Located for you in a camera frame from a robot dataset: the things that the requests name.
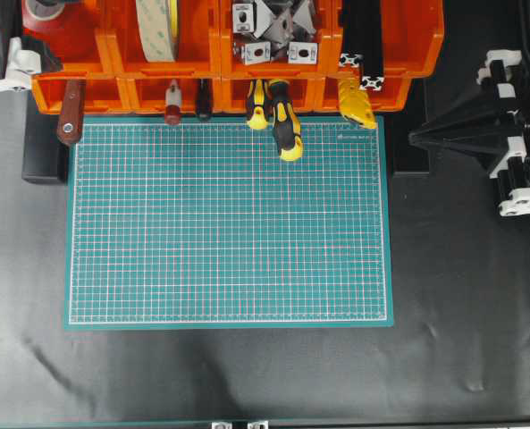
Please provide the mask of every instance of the white clamp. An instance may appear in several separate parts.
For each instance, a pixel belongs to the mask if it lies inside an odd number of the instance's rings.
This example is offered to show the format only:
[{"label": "white clamp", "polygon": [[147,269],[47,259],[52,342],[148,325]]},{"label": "white clamp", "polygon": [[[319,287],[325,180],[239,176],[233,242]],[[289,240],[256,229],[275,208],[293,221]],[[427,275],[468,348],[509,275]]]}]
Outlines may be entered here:
[{"label": "white clamp", "polygon": [[526,158],[526,146],[525,146],[525,139],[521,136],[514,136],[514,137],[507,137],[507,143],[509,144],[509,149],[507,150],[507,153],[505,156],[499,161],[499,163],[491,170],[489,173],[489,179],[497,179],[497,174],[501,170],[508,170],[509,166],[507,165],[507,161],[509,158],[513,158],[515,156],[520,156],[523,161],[525,161]]},{"label": "white clamp", "polygon": [[40,74],[40,54],[22,49],[21,38],[11,38],[4,79],[0,80],[0,93],[22,92],[32,89],[32,75]]},{"label": "white clamp", "polygon": [[509,196],[509,200],[499,204],[501,216],[530,215],[530,188],[513,189]]},{"label": "white clamp", "polygon": [[240,47],[240,57],[245,65],[269,63],[271,42],[246,43]]},{"label": "white clamp", "polygon": [[[232,429],[232,422],[212,422],[211,429]],[[268,429],[268,420],[248,422],[247,429]]]},{"label": "white clamp", "polygon": [[318,44],[305,42],[289,43],[289,64],[316,64]]},{"label": "white clamp", "polygon": [[509,67],[521,64],[523,56],[521,51],[509,51],[505,49],[489,51],[485,66],[477,72],[477,85],[481,85],[483,79],[491,78],[491,69],[489,67],[493,61],[503,61],[503,67],[505,67],[505,72],[507,73],[507,81],[509,81],[511,78]]},{"label": "white clamp", "polygon": [[232,29],[234,33],[252,33],[255,31],[255,9],[252,3],[240,3],[232,6]]}]

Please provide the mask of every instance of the tape roll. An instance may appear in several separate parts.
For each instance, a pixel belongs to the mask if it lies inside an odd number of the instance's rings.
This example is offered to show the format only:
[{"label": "tape roll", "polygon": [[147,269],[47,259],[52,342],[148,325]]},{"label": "tape roll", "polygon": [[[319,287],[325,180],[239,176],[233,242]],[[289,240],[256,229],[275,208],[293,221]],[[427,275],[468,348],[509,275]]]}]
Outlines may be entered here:
[{"label": "tape roll", "polygon": [[139,38],[150,63],[177,61],[179,0],[136,0]]},{"label": "tape roll", "polygon": [[[94,30],[99,23],[100,11],[90,7],[91,1],[45,6],[39,0],[21,0],[21,4],[25,32],[44,40],[64,62],[74,58],[79,61],[88,53],[96,52]],[[77,35],[76,43],[69,43],[72,35]]]}]

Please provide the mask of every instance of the cutting mat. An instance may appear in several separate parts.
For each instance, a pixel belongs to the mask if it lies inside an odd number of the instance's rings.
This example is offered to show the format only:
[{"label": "cutting mat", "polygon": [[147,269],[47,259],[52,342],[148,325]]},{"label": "cutting mat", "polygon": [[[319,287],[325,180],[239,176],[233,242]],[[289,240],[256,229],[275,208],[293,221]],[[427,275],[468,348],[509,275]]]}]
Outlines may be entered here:
[{"label": "cutting mat", "polygon": [[392,324],[383,121],[87,118],[72,149],[65,326]]}]

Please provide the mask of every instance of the red object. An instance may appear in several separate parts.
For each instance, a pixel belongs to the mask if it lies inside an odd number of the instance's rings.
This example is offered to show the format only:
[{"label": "red object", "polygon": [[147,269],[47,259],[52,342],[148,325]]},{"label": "red object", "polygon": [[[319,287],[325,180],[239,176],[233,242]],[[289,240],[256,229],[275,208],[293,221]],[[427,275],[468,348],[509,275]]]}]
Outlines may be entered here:
[{"label": "red object", "polygon": [[86,72],[102,70],[95,34],[100,27],[100,14],[96,0],[89,0],[66,4],[56,18],[41,21],[29,13],[25,0],[22,0],[24,32],[44,40],[64,63],[65,72],[68,63],[82,63],[78,70],[83,70],[87,63],[94,64],[87,67]]},{"label": "red object", "polygon": [[179,125],[181,123],[181,109],[177,105],[168,105],[164,115],[167,125]]}]

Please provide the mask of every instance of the orange storage bin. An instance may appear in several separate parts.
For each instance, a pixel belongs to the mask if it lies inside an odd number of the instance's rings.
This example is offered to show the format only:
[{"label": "orange storage bin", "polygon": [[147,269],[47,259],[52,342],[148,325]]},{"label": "orange storage bin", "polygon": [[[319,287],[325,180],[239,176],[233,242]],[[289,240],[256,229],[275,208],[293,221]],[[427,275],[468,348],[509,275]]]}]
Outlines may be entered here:
[{"label": "orange storage bin", "polygon": [[[372,109],[375,112],[397,112],[402,110],[408,99],[412,79],[401,77],[386,78],[383,90],[369,91]],[[315,111],[318,113],[339,112],[338,80],[333,78],[319,79],[315,97]]]},{"label": "orange storage bin", "polygon": [[62,60],[63,71],[53,79],[72,77],[110,79],[112,62],[107,49],[107,34],[102,26],[102,2],[86,0],[69,4],[53,21],[37,21],[22,5],[24,33],[44,40]]},{"label": "orange storage bin", "polygon": [[[251,80],[223,79],[223,111],[228,114],[245,114],[246,99]],[[289,80],[290,97],[297,113],[312,112],[315,106],[317,85],[313,80]]]},{"label": "orange storage bin", "polygon": [[[32,94],[42,114],[59,114],[66,89],[66,80],[38,79],[32,82]],[[130,99],[125,81],[86,80],[86,114],[126,114]]]},{"label": "orange storage bin", "polygon": [[[131,111],[136,114],[163,114],[165,111],[165,91],[172,78],[127,80],[130,95]],[[181,111],[185,114],[195,113],[198,80],[179,79],[181,88]],[[212,80],[213,113],[221,112],[221,81]]]},{"label": "orange storage bin", "polygon": [[[333,0],[332,51],[328,76],[358,75],[341,68],[342,0]],[[442,48],[443,0],[382,0],[384,75],[407,78],[430,76]]]},{"label": "orange storage bin", "polygon": [[315,0],[317,64],[288,64],[286,60],[254,65],[243,64],[232,52],[236,37],[232,32],[232,4],[233,0],[221,0],[221,72],[224,79],[316,79],[327,73],[332,40],[332,0]]},{"label": "orange storage bin", "polygon": [[107,46],[121,78],[218,77],[221,73],[219,0],[180,2],[180,41],[174,63],[149,63],[139,38],[135,0],[105,0]]}]

